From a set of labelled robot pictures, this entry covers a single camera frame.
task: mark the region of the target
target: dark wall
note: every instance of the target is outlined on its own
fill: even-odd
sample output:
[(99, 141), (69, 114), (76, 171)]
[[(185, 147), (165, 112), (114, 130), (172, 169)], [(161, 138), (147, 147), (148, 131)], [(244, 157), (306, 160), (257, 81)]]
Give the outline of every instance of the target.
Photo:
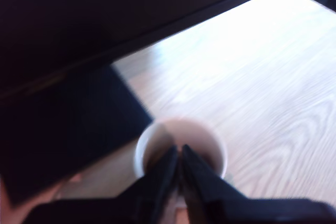
[(220, 1), (0, 0), (0, 94)]

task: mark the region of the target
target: cup rim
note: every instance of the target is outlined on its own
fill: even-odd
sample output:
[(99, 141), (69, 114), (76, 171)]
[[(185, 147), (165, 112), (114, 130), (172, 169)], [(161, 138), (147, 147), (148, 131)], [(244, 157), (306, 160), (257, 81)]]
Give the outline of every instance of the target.
[(215, 141), (218, 142), (218, 147), (219, 150), (222, 154), (223, 158), (223, 168), (221, 171), (221, 174), (219, 175), (222, 179), (225, 176), (226, 173), (226, 168), (227, 168), (227, 163), (228, 163), (228, 157), (227, 157), (227, 147), (224, 141), (220, 141), (220, 137), (218, 136), (216, 130), (210, 130), (209, 127), (205, 123), (201, 123), (200, 121), (190, 119), (190, 118), (185, 118), (182, 116), (179, 117), (168, 117), (168, 118), (161, 118), (154, 120), (152, 123), (150, 123), (144, 131), (141, 133), (139, 140), (137, 142), (137, 145), (135, 147), (135, 152), (134, 152), (134, 159), (133, 159), (133, 169), (135, 176), (137, 178), (141, 178), (144, 176), (144, 168), (143, 168), (143, 157), (144, 153), (146, 150), (146, 146), (148, 143), (149, 138), (147, 137), (148, 132), (157, 124), (159, 123), (166, 123), (168, 121), (185, 121), (189, 123), (193, 123), (200, 128), (204, 129), (207, 133), (209, 133)]

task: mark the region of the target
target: table surface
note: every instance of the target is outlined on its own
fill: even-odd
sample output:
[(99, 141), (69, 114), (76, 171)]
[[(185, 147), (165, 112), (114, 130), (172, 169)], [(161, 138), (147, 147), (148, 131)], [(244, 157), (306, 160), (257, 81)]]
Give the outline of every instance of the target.
[[(312, 0), (252, 0), (114, 65), (154, 117), (216, 131), (247, 196), (336, 206), (335, 37), (335, 13)], [(135, 181), (135, 144), (30, 202), (116, 196)]]

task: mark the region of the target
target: wood grain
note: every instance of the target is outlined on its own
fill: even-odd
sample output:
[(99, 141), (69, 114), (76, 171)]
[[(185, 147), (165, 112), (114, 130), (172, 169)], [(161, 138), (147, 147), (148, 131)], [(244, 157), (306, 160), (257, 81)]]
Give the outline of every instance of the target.
[(157, 117), (217, 131), (250, 197), (336, 204), (336, 15), (252, 0), (115, 63)]

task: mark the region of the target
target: white cup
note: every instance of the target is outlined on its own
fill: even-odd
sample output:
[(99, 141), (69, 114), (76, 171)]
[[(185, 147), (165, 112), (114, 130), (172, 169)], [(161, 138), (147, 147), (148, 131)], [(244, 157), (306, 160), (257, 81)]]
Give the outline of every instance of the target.
[(171, 146), (177, 145), (180, 151), (185, 144), (224, 178), (227, 167), (225, 144), (204, 124), (186, 118), (157, 120), (143, 131), (135, 149), (135, 175), (142, 177)]

